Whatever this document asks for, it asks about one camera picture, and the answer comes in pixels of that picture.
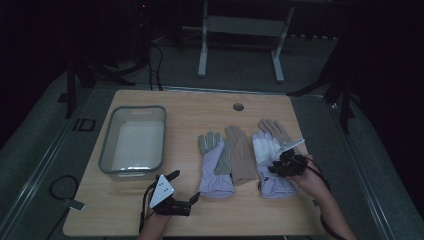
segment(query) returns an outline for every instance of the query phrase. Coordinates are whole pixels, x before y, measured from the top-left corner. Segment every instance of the leather palm glove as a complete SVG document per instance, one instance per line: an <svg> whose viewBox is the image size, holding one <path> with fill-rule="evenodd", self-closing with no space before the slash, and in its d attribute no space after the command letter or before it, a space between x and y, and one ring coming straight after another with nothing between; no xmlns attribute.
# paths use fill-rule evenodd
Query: leather palm glove
<svg viewBox="0 0 424 240"><path fill-rule="evenodd" d="M234 185L256 179L255 160L246 134L236 126L225 128L230 142L231 176Z"/></svg>
<svg viewBox="0 0 424 240"><path fill-rule="evenodd" d="M277 151L280 143L269 132L259 131L252 135L257 171L261 182L259 189L263 198L286 198L296 194L293 184L286 178L271 173L268 169L273 161L278 161Z"/></svg>
<svg viewBox="0 0 424 240"><path fill-rule="evenodd" d="M208 198L226 198L235 192L230 177L229 154L219 133L208 132L198 138L202 159L199 192Z"/></svg>

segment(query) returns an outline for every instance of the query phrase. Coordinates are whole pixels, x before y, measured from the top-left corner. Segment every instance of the gray carpet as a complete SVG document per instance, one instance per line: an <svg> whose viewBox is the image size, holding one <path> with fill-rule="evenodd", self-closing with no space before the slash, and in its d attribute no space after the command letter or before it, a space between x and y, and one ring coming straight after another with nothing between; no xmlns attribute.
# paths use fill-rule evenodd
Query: gray carpet
<svg viewBox="0 0 424 240"><path fill-rule="evenodd" d="M207 76L198 78L198 39L190 38L180 46L165 45L169 44L166 39L157 43L164 55L160 80L165 90L200 88L282 94L314 82L335 44L317 39L287 40L281 58L286 82L280 84L274 80L270 53L265 50L268 46L261 45L259 50L255 50L212 42ZM155 69L159 64L159 57L159 51L153 49L152 64ZM147 70L126 78L137 83L133 87L135 89L149 88ZM0 152L0 216L3 220L28 177L44 159L44 154L52 152L49 149L50 143L64 128L66 130L61 147L54 152L50 169L46 171L46 176L22 218L18 219L10 239L47 238L65 211L60 201L49 195L50 184L66 174L78 179L82 177L113 94L117 89L123 88L115 83L99 82L92 92L79 89L81 108L74 114L73 119L65 120L66 105L56 102L65 87L65 78L62 76L50 86ZM338 125L337 110L325 104L319 97L325 90L326 86L312 92L313 95L293 98L293 106L308 150L315 156L330 181L333 193L358 239L424 239L423 221L408 198L371 124L352 106L356 118L349 120L351 134L346 136ZM77 118L96 120L94 131L72 131ZM357 173L358 168L364 171L369 182L363 182L363 176ZM378 199L378 206L383 210L390 225L391 232L387 235L381 235L382 232L387 233L387 229L382 230L380 227L380 223L385 219L378 220L370 209L375 206L375 202L370 203L367 198L370 189ZM55 191L64 195L72 193L72 182L65 179ZM61 231L62 225L63 221L59 223L51 239L77 239L65 236Z"/></svg>

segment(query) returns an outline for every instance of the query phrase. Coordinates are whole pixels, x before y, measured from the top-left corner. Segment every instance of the motion capture device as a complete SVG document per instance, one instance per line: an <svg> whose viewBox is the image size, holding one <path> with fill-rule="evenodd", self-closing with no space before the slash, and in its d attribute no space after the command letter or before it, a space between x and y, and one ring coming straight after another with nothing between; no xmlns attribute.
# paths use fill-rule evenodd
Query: motion capture device
<svg viewBox="0 0 424 240"><path fill-rule="evenodd" d="M191 197L188 202L175 200L172 197L175 190L170 181L179 175L180 170L176 170L166 176L163 174L158 175L156 176L156 181L147 188L143 197L143 211L141 212L139 232L143 229L144 220L150 217L150 215L145 216L145 203L150 190L153 190L153 194L150 198L149 207L153 209L153 213L159 215L190 216L191 206L199 200L200 192Z"/></svg>
<svg viewBox="0 0 424 240"><path fill-rule="evenodd" d="M279 161L272 162L273 166L269 166L268 170L281 177L302 175L308 161L304 156L295 154L294 147L303 142L305 142L305 139L301 138L297 141L283 143L283 146L277 151Z"/></svg>

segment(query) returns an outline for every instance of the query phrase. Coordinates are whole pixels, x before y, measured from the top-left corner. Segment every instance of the gray floor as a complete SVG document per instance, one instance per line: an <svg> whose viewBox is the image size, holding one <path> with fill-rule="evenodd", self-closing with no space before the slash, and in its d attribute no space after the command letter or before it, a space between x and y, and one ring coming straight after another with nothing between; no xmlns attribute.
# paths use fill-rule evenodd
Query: gray floor
<svg viewBox="0 0 424 240"><path fill-rule="evenodd" d="M336 42L288 39L281 57L286 78L282 84L274 80L270 53L265 49L268 42L258 46L258 49L229 45L222 41L211 42L204 78L197 77L200 56L198 38L190 38L179 46L172 45L166 38L156 43L164 55L160 77L165 91L196 89L284 94L314 82ZM158 65L159 56L159 52L153 49L153 66ZM146 70L127 76L127 79L137 83L136 89L149 87ZM302 98L292 98L293 107L308 150L330 181L333 193L357 237L424 239L423 221L408 198L372 125L352 105L356 118L349 120L351 133L345 135L337 121L337 108L329 106L320 97L326 87ZM65 76L58 78L1 149L0 216L2 221L6 219L16 223L11 227L14 231L9 231L10 239L47 238L65 211L60 201L49 195L49 186L66 174L78 179L82 177L112 97L121 88L114 83L99 82L92 90L79 89L78 103L81 107L72 119L65 120L66 105L56 102L60 93L66 91ZM73 131L77 118L96 120L94 131ZM60 147L50 148L52 142ZM26 189L25 183L40 162L49 160L51 165L41 171L45 175L35 186L37 191L28 193L30 199L25 201L28 205L17 211L14 203L19 200L22 189ZM55 190L66 195L74 189L64 181ZM8 215L11 211L17 214ZM2 234L6 225L3 222ZM51 239L77 239L65 236L61 231L62 225L63 221Z"/></svg>

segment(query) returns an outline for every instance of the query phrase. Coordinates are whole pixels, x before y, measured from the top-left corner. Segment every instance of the table top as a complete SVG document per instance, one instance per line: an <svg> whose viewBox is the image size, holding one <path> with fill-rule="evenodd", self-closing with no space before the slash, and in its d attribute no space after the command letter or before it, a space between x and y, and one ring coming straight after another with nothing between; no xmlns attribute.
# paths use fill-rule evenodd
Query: table top
<svg viewBox="0 0 424 240"><path fill-rule="evenodd" d="M241 103L243 111L233 105ZM163 173L180 170L171 184L174 198L188 201L201 179L201 154L197 138L208 131L238 126L249 138L258 132L262 118L279 120L292 139L302 137L291 101L281 95L215 92L117 91L89 159L75 200L83 211L71 209L63 231L68 236L136 236L142 199L153 180L115 181L100 171L98 161L111 112L119 106L161 105L166 109ZM307 153L305 144L299 146ZM235 186L227 199L200 197L188 217L174 216L164 236L275 236L318 235L324 230L319 208L302 190L286 199L259 196L257 180Z"/></svg>

